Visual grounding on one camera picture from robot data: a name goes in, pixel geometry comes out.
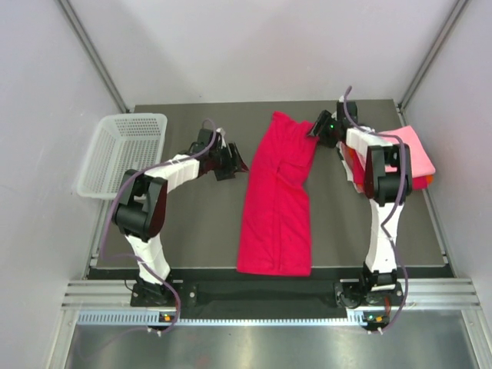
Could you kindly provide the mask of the white perforated plastic basket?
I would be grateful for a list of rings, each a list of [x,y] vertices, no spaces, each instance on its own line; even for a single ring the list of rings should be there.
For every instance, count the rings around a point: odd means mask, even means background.
[[[98,123],[78,176],[77,194],[112,200],[129,169],[140,171],[161,160],[168,119],[163,114],[108,115]]]

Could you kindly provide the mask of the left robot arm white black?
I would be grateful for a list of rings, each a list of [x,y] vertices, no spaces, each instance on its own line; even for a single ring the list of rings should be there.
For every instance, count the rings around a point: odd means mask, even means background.
[[[237,145],[226,142],[220,128],[201,128],[188,149],[166,162],[145,171],[125,172],[111,221],[131,245],[138,262],[131,306],[169,306],[176,300],[160,235],[167,197],[177,187],[211,171],[218,181],[249,171]]]

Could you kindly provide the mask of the right aluminium frame post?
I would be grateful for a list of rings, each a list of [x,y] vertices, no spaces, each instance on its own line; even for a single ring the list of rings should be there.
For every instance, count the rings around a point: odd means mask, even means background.
[[[397,110],[403,113],[410,105],[412,98],[417,93],[419,87],[426,78],[428,72],[450,38],[453,30],[457,26],[460,18],[465,13],[470,0],[456,0],[453,2],[450,11],[447,13],[442,25],[439,27],[437,34],[426,51],[414,77],[405,89],[401,100],[396,104]]]

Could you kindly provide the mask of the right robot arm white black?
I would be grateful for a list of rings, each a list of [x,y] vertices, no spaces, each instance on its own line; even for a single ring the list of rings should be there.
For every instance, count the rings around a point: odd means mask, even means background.
[[[357,105],[340,98],[337,110],[323,110],[308,137],[335,148],[351,180],[350,158],[364,162],[361,193],[371,206],[371,236],[367,256],[356,284],[336,284],[337,302],[350,309],[363,304],[387,303],[404,296],[407,285],[397,280],[406,268],[397,251],[397,229],[406,198],[412,192],[411,150],[401,138],[359,125]]]

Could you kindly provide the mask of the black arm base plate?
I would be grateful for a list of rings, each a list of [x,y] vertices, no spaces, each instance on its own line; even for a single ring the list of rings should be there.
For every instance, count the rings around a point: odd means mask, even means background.
[[[396,306],[404,289],[371,291],[356,268],[315,268],[308,277],[242,274],[232,269],[174,269],[167,279],[181,299],[184,314],[209,309],[217,314],[290,311],[299,303],[306,311],[360,306]]]

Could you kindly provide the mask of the left aluminium frame post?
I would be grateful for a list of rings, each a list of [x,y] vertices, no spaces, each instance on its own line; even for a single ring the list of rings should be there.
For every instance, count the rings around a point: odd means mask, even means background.
[[[130,108],[127,106],[123,97],[121,96],[121,93],[119,92],[113,78],[111,77],[109,70],[105,66],[103,59],[99,55],[95,44],[91,40],[89,33],[85,29],[85,26],[79,18],[72,3],[68,0],[55,0],[55,4],[59,7],[61,13],[68,22],[70,28],[75,34],[75,37],[78,39],[82,49],[84,50],[86,56],[94,67],[99,79],[101,80],[101,83],[106,88],[112,101],[118,107],[118,110],[121,113],[129,113]]]

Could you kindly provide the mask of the aluminium frame post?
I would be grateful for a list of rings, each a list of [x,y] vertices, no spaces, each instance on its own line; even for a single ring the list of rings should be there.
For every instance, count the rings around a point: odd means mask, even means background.
[[[410,105],[412,98],[417,93],[419,87],[426,78],[428,72],[450,38],[453,30],[457,26],[460,18],[465,13],[470,0],[456,0],[453,2],[450,11],[447,13],[442,25],[439,27],[437,34],[426,51],[414,77],[405,89],[401,100],[396,104],[397,110],[403,113]]]
[[[129,113],[130,108],[127,106],[123,97],[121,96],[121,93],[119,92],[113,78],[111,77],[109,70],[105,66],[103,59],[99,55],[95,44],[91,40],[89,33],[85,29],[85,26],[79,18],[72,3],[68,0],[55,0],[55,4],[59,7],[61,13],[68,22],[70,28],[75,34],[75,37],[78,39],[82,49],[84,50],[86,56],[94,67],[99,79],[101,80],[101,83],[106,88],[112,101],[118,107],[118,110],[121,113]]]

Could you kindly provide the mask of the light pink folded t shirt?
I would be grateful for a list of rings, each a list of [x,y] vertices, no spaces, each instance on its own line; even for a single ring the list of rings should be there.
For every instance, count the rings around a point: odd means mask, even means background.
[[[436,169],[421,144],[421,140],[416,131],[411,126],[405,126],[392,131],[383,131],[382,134],[398,136],[403,143],[409,146],[413,178],[426,177],[435,174]]]

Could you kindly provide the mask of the red folded t shirt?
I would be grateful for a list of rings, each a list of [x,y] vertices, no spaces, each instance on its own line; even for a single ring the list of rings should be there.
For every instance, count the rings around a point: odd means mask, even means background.
[[[352,182],[354,183],[356,191],[358,193],[364,193],[365,172],[360,160],[356,157],[353,157],[349,159],[347,163],[352,173]],[[422,177],[413,178],[413,189],[424,190],[433,182],[433,180],[433,175],[425,175]]]

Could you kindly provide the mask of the crimson red t shirt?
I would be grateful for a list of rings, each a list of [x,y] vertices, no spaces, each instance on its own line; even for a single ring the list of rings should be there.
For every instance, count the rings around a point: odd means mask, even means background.
[[[254,154],[241,220],[237,270],[307,277],[311,273],[310,198],[304,190],[317,139],[309,121],[276,111]]]

